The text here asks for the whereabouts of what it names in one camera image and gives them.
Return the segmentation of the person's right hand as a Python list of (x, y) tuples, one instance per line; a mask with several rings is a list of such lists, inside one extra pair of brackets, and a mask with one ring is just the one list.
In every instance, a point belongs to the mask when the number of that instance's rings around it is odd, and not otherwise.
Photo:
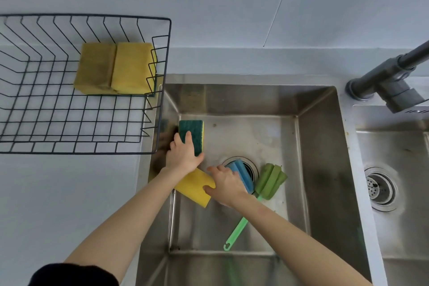
[(239, 174), (222, 165), (209, 166), (207, 171), (212, 176), (217, 188), (217, 196), (212, 198), (222, 205), (242, 212), (243, 201), (248, 200), (249, 194)]

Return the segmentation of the person's left hand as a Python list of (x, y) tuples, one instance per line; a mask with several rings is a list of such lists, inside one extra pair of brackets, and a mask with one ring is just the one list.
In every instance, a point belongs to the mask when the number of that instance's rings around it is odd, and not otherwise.
[(166, 169), (181, 180), (199, 166), (195, 165), (194, 157), (191, 133), (186, 133), (185, 142), (182, 142), (179, 133), (176, 133), (166, 154)]

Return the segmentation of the green and yellow scouring sponge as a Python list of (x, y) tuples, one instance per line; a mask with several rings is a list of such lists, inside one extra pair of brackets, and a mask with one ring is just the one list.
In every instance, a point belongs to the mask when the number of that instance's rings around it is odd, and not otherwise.
[(180, 120), (178, 133), (182, 142), (185, 142), (186, 133), (188, 131), (191, 133), (194, 155), (197, 157), (203, 152), (204, 121)]

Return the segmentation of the person's left forearm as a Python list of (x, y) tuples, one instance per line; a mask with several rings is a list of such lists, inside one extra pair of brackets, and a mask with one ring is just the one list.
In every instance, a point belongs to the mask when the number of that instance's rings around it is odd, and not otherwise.
[(129, 201), (94, 229), (64, 263), (97, 266), (120, 283), (174, 187), (195, 168), (165, 167)]

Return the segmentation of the person's right forearm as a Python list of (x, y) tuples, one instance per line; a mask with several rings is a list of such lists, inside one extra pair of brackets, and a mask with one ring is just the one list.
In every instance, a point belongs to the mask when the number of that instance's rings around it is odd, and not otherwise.
[(241, 213), (306, 286), (372, 286), (346, 261), (254, 196), (239, 193), (229, 206)]

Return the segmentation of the blue sponge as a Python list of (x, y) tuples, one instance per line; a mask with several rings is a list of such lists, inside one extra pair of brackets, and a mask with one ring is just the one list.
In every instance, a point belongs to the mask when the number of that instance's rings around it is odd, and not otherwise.
[(242, 158), (232, 158), (224, 162), (225, 167), (231, 169), (233, 172), (237, 172), (240, 176), (246, 191), (249, 194), (254, 193), (254, 175), (250, 166), (243, 161)]

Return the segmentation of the steel sink drain strainer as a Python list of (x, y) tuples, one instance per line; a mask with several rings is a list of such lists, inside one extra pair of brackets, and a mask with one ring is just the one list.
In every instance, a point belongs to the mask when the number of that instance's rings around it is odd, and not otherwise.
[(397, 172), (377, 166), (367, 167), (364, 172), (372, 208), (383, 213), (395, 211), (401, 202)]
[(241, 157), (241, 156), (231, 157), (231, 158), (228, 158), (228, 159), (237, 158), (237, 157), (242, 158), (242, 159), (243, 159), (243, 161), (244, 161), (245, 163), (247, 163), (247, 164), (250, 166), (250, 169), (253, 171), (253, 175), (254, 175), (254, 186), (255, 186), (255, 182), (256, 182), (256, 180), (257, 180), (257, 179), (258, 179), (258, 177), (259, 177), (259, 172), (258, 172), (258, 169), (256, 168), (255, 164), (254, 164), (252, 161), (250, 161), (250, 159), (245, 158), (245, 157)]

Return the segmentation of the large yellow sponge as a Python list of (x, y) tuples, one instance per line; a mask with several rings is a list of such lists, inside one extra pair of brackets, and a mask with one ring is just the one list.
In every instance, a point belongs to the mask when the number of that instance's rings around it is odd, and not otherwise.
[(117, 94), (111, 87), (116, 44), (84, 43), (73, 87), (86, 95)]
[(151, 43), (117, 44), (111, 88), (118, 94), (154, 92), (157, 56)]

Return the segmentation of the stainless steel double sink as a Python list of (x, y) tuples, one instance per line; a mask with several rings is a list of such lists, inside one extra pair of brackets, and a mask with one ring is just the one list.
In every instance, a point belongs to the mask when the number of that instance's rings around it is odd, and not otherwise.
[[(374, 285), (429, 286), (429, 106), (392, 114), (376, 98), (358, 105), (341, 83), (280, 84), (257, 77), (177, 75), (163, 84), (151, 180), (180, 120), (204, 121), (201, 169), (241, 156), (287, 179), (263, 203), (352, 265)], [(393, 169), (401, 202), (371, 206), (364, 170)], [(251, 224), (223, 245), (242, 216), (168, 196), (141, 245), (133, 286), (299, 286)]]

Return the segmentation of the black sleeve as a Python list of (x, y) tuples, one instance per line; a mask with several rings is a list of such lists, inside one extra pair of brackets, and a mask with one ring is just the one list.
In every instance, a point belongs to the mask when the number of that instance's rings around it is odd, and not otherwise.
[(120, 286), (116, 277), (94, 265), (53, 263), (37, 270), (28, 286)]

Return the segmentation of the dark grey faucet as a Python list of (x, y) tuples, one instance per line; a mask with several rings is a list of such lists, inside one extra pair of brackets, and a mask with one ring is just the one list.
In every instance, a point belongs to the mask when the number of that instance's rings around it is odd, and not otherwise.
[(408, 53), (391, 57), (359, 78), (351, 79), (345, 92), (365, 102), (377, 93), (392, 113), (399, 113), (429, 101), (405, 81), (417, 65), (429, 60), (429, 40)]

